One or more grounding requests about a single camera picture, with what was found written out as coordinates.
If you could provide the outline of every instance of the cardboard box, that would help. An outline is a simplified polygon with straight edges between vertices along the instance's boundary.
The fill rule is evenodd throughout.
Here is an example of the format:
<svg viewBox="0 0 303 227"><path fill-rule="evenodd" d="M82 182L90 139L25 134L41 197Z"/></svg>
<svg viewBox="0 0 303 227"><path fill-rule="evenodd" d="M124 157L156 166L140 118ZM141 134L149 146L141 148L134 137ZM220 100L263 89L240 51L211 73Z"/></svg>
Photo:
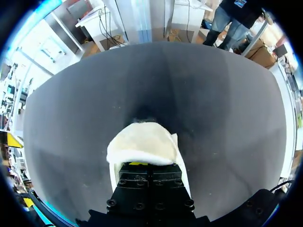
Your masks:
<svg viewBox="0 0 303 227"><path fill-rule="evenodd" d="M259 39L245 56L266 69L270 69L276 62L276 57L268 52L265 44Z"/></svg>

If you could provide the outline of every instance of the gray curved surface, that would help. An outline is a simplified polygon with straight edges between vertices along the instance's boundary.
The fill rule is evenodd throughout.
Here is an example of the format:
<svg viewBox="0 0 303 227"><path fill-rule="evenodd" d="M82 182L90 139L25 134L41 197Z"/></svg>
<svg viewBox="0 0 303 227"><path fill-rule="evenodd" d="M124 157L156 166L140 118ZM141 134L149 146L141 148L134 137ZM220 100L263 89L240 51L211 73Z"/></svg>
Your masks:
<svg viewBox="0 0 303 227"><path fill-rule="evenodd" d="M72 221L106 212L107 146L141 106L178 134L197 217L219 218L277 184L286 124L271 72L212 47L164 42L88 57L32 94L24 143L37 194Z"/></svg>

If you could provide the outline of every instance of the screw hole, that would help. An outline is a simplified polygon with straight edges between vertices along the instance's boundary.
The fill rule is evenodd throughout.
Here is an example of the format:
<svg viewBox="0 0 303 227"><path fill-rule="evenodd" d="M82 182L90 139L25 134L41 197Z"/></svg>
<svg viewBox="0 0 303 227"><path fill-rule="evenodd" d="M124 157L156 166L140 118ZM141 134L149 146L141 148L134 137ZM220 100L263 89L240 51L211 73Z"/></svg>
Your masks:
<svg viewBox="0 0 303 227"><path fill-rule="evenodd" d="M256 209L256 214L260 215L263 213L263 210L261 208Z"/></svg>
<svg viewBox="0 0 303 227"><path fill-rule="evenodd" d="M181 185L181 184L182 184L182 180L181 180L181 179L176 179L176 180L175 180L175 184Z"/></svg>
<svg viewBox="0 0 303 227"><path fill-rule="evenodd" d="M187 206L187 207L192 207L194 205L194 201L193 200L186 200L184 205Z"/></svg>
<svg viewBox="0 0 303 227"><path fill-rule="evenodd" d="M141 203L141 202L137 203L136 206L135 206L135 209L136 210L143 210L144 209L144 204Z"/></svg>
<svg viewBox="0 0 303 227"><path fill-rule="evenodd" d="M163 182L162 182L162 181L157 181L157 182L156 182L156 185L157 185L157 186L162 186L162 185L163 185Z"/></svg>
<svg viewBox="0 0 303 227"><path fill-rule="evenodd" d="M126 184L126 180L121 179L121 180L119 181L119 184Z"/></svg>
<svg viewBox="0 0 303 227"><path fill-rule="evenodd" d="M165 209L164 203L162 202L157 203L155 208L156 210L164 210Z"/></svg>
<svg viewBox="0 0 303 227"><path fill-rule="evenodd" d="M246 204L248 207L252 207L252 201L247 201L247 204Z"/></svg>
<svg viewBox="0 0 303 227"><path fill-rule="evenodd" d="M138 186L143 186L144 184L145 184L144 181L138 181L138 182L137 182L137 185L138 185Z"/></svg>
<svg viewBox="0 0 303 227"><path fill-rule="evenodd" d="M114 207L117 204L115 200L107 200L106 203L108 207Z"/></svg>

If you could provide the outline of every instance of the yellow object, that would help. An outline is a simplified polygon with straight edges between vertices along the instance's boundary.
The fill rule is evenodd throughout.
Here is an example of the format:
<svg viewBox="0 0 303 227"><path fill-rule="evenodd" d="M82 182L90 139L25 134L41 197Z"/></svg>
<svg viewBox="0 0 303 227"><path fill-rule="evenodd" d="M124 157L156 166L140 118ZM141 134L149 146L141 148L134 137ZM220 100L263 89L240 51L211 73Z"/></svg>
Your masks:
<svg viewBox="0 0 303 227"><path fill-rule="evenodd" d="M134 165L134 166L137 166L137 165L147 166L148 164L147 163L141 163L141 162L131 162L130 165Z"/></svg>
<svg viewBox="0 0 303 227"><path fill-rule="evenodd" d="M27 205L28 208L34 205L33 201L29 198L23 198L25 204Z"/></svg>
<svg viewBox="0 0 303 227"><path fill-rule="evenodd" d="M7 132L7 137L8 137L8 146L9 147L23 148L23 146L9 132Z"/></svg>

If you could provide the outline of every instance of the black shirt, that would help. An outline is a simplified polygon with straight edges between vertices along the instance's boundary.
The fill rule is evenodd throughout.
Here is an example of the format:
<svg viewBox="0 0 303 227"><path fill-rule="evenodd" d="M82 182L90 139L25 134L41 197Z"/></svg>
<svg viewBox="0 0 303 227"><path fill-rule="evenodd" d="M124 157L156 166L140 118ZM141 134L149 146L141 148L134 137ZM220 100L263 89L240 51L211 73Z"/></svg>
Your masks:
<svg viewBox="0 0 303 227"><path fill-rule="evenodd" d="M247 28L251 28L262 14L262 8L256 0L223 0L220 7Z"/></svg>

